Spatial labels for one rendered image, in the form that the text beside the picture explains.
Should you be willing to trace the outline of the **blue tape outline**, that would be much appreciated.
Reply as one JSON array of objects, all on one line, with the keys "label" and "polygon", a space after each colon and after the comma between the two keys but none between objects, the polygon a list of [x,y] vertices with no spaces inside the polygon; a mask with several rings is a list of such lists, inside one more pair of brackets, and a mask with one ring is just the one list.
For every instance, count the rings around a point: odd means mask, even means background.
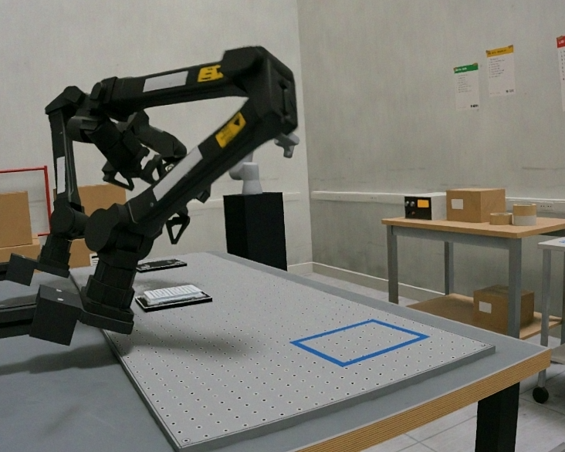
[{"label": "blue tape outline", "polygon": [[[303,342],[303,341],[306,341],[306,340],[309,340],[309,339],[314,339],[314,338],[325,336],[325,335],[328,335],[328,334],[331,334],[331,333],[339,332],[339,331],[342,331],[342,330],[345,330],[345,329],[350,329],[350,328],[353,328],[353,327],[356,327],[356,326],[361,326],[361,325],[367,324],[369,322],[375,322],[377,324],[381,324],[383,326],[387,326],[387,327],[397,329],[397,330],[400,330],[400,331],[403,331],[403,332],[407,332],[407,333],[410,333],[410,334],[413,334],[413,335],[416,335],[416,336],[420,336],[420,337],[418,337],[416,339],[412,339],[412,340],[407,341],[407,342],[403,342],[401,344],[398,344],[396,346],[392,346],[392,347],[387,348],[387,349],[383,349],[383,350],[378,351],[378,352],[371,353],[371,354],[366,355],[366,356],[362,356],[362,357],[357,358],[357,359],[353,359],[353,360],[345,362],[345,363],[300,343],[300,342]],[[368,320],[368,321],[365,321],[365,322],[360,322],[360,323],[357,323],[357,324],[354,324],[354,325],[351,325],[351,326],[346,326],[346,327],[343,327],[343,328],[340,328],[340,329],[335,329],[335,330],[332,330],[332,331],[329,331],[329,332],[324,332],[324,333],[321,333],[321,334],[318,334],[318,335],[306,337],[306,338],[303,338],[303,339],[298,339],[298,340],[295,340],[295,341],[292,341],[292,342],[289,342],[289,343],[291,343],[295,346],[298,346],[301,349],[305,349],[306,351],[311,352],[312,354],[315,354],[315,355],[317,355],[321,358],[324,358],[324,359],[326,359],[326,360],[328,360],[332,363],[335,363],[338,366],[344,367],[344,366],[348,366],[348,365],[353,364],[353,363],[360,362],[360,361],[365,360],[365,359],[369,359],[369,358],[374,357],[374,356],[378,356],[378,355],[386,353],[386,352],[390,352],[391,350],[398,349],[398,348],[401,348],[403,346],[407,346],[407,345],[412,344],[414,342],[418,342],[420,340],[427,339],[429,337],[430,336],[427,336],[427,335],[424,335],[424,334],[421,334],[421,333],[418,333],[418,332],[413,332],[413,331],[408,330],[408,329],[403,329],[403,328],[398,327],[398,326],[393,326],[393,325],[387,324],[385,322],[381,322],[381,321],[377,321],[375,319],[371,319],[371,320]]]}]

